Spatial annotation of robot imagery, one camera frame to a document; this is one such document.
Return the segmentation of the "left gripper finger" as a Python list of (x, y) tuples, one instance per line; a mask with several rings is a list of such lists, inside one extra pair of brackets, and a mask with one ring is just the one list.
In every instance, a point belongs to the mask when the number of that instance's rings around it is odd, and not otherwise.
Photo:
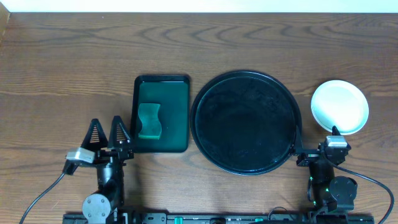
[(81, 147), (89, 151), (100, 151), (108, 146), (108, 140), (98, 119), (92, 119)]
[(131, 143), (131, 135), (120, 116), (114, 116), (108, 139), (108, 149), (124, 149)]

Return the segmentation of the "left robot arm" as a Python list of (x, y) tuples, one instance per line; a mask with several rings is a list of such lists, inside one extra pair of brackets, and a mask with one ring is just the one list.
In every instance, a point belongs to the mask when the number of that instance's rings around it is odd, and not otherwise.
[(132, 137), (120, 116), (115, 116), (107, 137), (98, 119), (92, 119), (81, 144), (94, 154), (83, 167), (96, 169), (98, 189), (87, 196), (82, 212), (88, 223), (118, 223), (118, 209), (124, 205), (125, 161), (134, 158)]

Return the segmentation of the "green scrubbing sponge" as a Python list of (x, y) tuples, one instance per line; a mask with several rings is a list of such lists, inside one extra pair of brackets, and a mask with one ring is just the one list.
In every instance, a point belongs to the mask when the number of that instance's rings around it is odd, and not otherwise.
[(142, 128), (138, 134), (140, 139), (160, 139), (162, 125), (159, 120), (160, 104), (141, 103), (138, 108), (138, 117)]

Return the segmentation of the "green plate bottom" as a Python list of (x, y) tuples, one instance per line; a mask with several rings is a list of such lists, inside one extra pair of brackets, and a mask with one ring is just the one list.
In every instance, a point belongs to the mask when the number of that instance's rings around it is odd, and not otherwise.
[(369, 118), (369, 105), (363, 92), (343, 80), (322, 83), (312, 95), (310, 109), (323, 129), (331, 132), (335, 126), (342, 135), (357, 133)]

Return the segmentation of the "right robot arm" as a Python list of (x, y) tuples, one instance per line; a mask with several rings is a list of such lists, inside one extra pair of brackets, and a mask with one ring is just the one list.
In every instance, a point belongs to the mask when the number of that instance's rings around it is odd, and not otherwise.
[(300, 129), (296, 129), (293, 155), (299, 167), (308, 167), (307, 198), (320, 213), (345, 213), (354, 209), (358, 184), (349, 177), (336, 176), (351, 146), (336, 127), (316, 149), (305, 149)]

